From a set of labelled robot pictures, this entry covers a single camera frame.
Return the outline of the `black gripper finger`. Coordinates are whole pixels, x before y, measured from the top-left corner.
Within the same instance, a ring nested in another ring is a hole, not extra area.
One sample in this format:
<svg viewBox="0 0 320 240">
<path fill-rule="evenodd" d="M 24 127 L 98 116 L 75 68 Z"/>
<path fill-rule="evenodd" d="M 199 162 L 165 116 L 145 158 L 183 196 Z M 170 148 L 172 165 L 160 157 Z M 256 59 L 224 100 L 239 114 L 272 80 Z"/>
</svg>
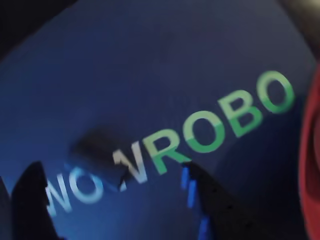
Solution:
<svg viewBox="0 0 320 240">
<path fill-rule="evenodd" d="M 48 186 L 41 162 L 31 163 L 11 193 L 12 238 L 14 240 L 61 240 L 48 213 Z"/>
<path fill-rule="evenodd" d="M 188 188 L 188 207 L 194 205 L 195 195 L 203 218 L 198 239 L 207 240 L 274 240 L 256 219 L 228 193 L 209 173 L 193 162 L 182 164 L 181 186 Z"/>
</svg>

